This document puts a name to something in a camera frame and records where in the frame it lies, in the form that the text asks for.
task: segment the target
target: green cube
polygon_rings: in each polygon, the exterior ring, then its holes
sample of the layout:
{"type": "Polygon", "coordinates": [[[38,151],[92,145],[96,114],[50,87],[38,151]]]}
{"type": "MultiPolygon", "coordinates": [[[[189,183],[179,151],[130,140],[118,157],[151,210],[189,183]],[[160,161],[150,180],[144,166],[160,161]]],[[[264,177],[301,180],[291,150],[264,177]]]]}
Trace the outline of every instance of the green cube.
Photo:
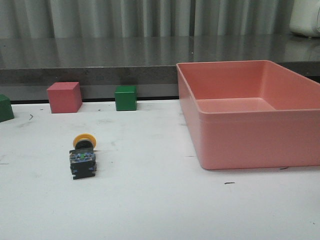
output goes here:
{"type": "Polygon", "coordinates": [[[136,86],[118,86],[115,90],[114,96],[117,111],[137,110],[136,86]]]}
{"type": "Polygon", "coordinates": [[[0,94],[0,123],[14,118],[15,116],[12,111],[10,99],[5,95],[0,94]]]}

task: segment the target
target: pink plastic bin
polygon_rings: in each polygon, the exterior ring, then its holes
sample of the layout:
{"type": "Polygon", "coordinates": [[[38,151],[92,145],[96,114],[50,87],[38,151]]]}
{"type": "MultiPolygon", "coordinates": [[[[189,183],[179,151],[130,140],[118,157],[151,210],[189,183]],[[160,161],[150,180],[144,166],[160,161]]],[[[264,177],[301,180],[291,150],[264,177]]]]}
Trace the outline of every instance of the pink plastic bin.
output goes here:
{"type": "Polygon", "coordinates": [[[204,169],[320,165],[320,84],[274,62],[178,63],[204,169]]]}

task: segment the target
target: white table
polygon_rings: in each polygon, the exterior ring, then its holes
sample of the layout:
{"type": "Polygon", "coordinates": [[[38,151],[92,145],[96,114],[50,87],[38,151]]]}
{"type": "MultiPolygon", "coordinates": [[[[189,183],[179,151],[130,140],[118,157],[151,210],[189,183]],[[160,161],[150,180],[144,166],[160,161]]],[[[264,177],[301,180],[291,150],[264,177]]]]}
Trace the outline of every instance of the white table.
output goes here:
{"type": "Polygon", "coordinates": [[[320,239],[320,167],[204,170],[178,100],[12,107],[0,123],[0,240],[320,239]],[[97,139],[97,172],[73,180],[81,133],[97,139]]]}

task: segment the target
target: red cube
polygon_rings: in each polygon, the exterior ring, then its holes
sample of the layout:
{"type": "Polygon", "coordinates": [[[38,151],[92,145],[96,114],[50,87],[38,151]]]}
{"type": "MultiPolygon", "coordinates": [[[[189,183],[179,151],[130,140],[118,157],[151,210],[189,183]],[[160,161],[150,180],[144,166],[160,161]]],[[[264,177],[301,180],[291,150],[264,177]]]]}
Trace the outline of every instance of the red cube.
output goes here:
{"type": "Polygon", "coordinates": [[[46,91],[53,114],[76,113],[82,105],[79,82],[56,82],[46,91]]]}

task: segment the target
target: gray curtain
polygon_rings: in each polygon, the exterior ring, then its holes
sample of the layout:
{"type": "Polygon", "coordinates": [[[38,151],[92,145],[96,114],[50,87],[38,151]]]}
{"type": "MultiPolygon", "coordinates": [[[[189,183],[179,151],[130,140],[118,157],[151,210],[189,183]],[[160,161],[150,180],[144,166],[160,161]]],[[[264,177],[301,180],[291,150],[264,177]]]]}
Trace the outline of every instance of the gray curtain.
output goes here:
{"type": "Polygon", "coordinates": [[[0,39],[289,33],[294,0],[0,0],[0,39]]]}

